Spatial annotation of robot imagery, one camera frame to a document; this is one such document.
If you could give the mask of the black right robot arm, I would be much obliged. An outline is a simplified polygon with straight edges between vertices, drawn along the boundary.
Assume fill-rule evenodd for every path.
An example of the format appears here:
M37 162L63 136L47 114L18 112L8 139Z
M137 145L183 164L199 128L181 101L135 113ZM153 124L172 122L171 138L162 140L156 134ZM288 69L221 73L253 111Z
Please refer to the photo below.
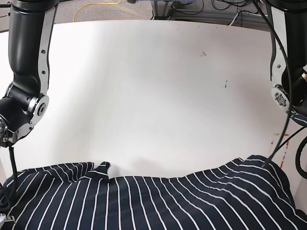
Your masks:
M18 175L14 144L25 138L40 121L49 103L49 47L58 0L13 0L10 4L8 56L13 81L0 100L0 145L9 149L13 170L12 189L0 186L4 203L0 224L13 206Z

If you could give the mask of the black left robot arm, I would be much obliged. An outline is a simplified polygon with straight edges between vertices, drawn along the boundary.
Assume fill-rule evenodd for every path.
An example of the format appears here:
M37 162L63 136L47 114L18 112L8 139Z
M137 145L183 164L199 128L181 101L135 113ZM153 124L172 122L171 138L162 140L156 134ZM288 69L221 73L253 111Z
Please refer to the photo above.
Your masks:
M307 2L268 0L263 17L271 32L272 98L289 121L307 126Z

